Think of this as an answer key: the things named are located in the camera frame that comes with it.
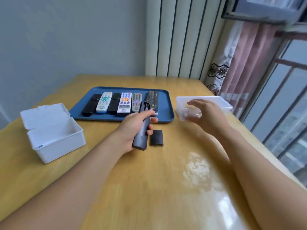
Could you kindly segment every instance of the person's right arm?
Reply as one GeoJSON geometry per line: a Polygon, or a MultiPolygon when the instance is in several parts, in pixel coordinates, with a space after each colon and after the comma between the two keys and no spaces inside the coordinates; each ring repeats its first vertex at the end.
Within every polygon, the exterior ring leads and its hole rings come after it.
{"type": "Polygon", "coordinates": [[[207,100],[192,100],[202,117],[189,117],[213,135],[226,151],[248,204],[263,230],[306,230],[307,192],[288,178],[233,129],[221,109],[207,100]]]}

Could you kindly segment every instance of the blue-gray wall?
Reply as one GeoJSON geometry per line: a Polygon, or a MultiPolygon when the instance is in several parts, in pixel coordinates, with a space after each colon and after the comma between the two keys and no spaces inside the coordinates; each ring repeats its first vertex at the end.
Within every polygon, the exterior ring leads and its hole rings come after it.
{"type": "Polygon", "coordinates": [[[0,115],[79,73],[144,75],[145,25],[146,0],[0,0],[0,115]]]}

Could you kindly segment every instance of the person's left arm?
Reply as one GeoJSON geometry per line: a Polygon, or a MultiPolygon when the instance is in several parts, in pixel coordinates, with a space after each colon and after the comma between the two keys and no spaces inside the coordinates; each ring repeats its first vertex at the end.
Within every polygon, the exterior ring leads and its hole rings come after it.
{"type": "MultiPolygon", "coordinates": [[[[143,120],[153,114],[149,110],[128,115],[67,173],[4,219],[0,229],[78,229],[111,169],[133,149],[133,138],[143,120]]],[[[150,125],[147,134],[152,135],[152,130],[150,125]]]]}

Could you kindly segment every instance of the remote control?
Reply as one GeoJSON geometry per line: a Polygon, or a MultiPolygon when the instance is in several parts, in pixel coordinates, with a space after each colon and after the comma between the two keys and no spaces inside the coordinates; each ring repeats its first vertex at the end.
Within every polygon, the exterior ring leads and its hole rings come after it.
{"type": "Polygon", "coordinates": [[[122,96],[121,93],[114,93],[112,95],[111,102],[110,102],[110,105],[109,105],[109,108],[108,108],[109,114],[111,114],[111,115],[117,114],[117,109],[118,109],[118,105],[119,105],[121,96],[122,96]]]}
{"type": "Polygon", "coordinates": [[[96,112],[98,114],[106,113],[111,102],[112,92],[104,92],[97,104],[96,112]]]}
{"type": "MultiPolygon", "coordinates": [[[[150,104],[148,102],[141,102],[139,113],[142,111],[147,111],[150,109],[150,104]]],[[[145,118],[143,120],[143,125],[140,131],[136,134],[136,136],[133,139],[132,147],[139,149],[139,150],[145,150],[147,148],[147,130],[150,124],[150,116],[145,118]]]]}
{"type": "Polygon", "coordinates": [[[131,110],[131,93],[122,93],[117,109],[118,115],[128,115],[131,110]]]}
{"type": "Polygon", "coordinates": [[[96,109],[96,106],[101,98],[101,94],[94,94],[90,101],[86,104],[85,108],[82,111],[82,115],[85,117],[89,117],[93,114],[96,109]]]}
{"type": "Polygon", "coordinates": [[[146,102],[150,103],[150,108],[155,111],[155,116],[158,115],[159,92],[149,90],[147,93],[146,102]]]}
{"type": "Polygon", "coordinates": [[[131,111],[132,112],[138,112],[140,110],[141,102],[142,102],[142,94],[141,93],[134,93],[132,95],[131,111]]]}

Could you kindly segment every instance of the black remote control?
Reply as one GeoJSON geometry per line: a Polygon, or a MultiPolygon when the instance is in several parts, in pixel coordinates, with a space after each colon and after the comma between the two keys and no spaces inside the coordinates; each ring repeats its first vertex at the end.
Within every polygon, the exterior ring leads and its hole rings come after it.
{"type": "MultiPolygon", "coordinates": [[[[142,102],[140,106],[139,113],[142,111],[147,111],[150,109],[148,102],[142,102]]],[[[132,147],[138,150],[144,151],[147,148],[148,135],[146,131],[148,130],[150,124],[150,116],[143,120],[143,125],[140,131],[136,134],[133,139],[132,147]]]]}
{"type": "Polygon", "coordinates": [[[118,109],[118,105],[120,102],[120,97],[122,96],[121,93],[114,93],[111,97],[111,102],[108,108],[108,112],[111,115],[116,115],[117,114],[117,109],[118,109]]]}
{"type": "Polygon", "coordinates": [[[146,102],[150,104],[150,108],[155,111],[155,115],[158,115],[158,101],[159,101],[159,92],[149,90],[146,97],[146,102]]]}
{"type": "Polygon", "coordinates": [[[97,93],[91,97],[90,101],[86,104],[85,108],[82,111],[83,116],[89,117],[93,114],[93,112],[96,110],[101,95],[102,94],[97,93]]]}

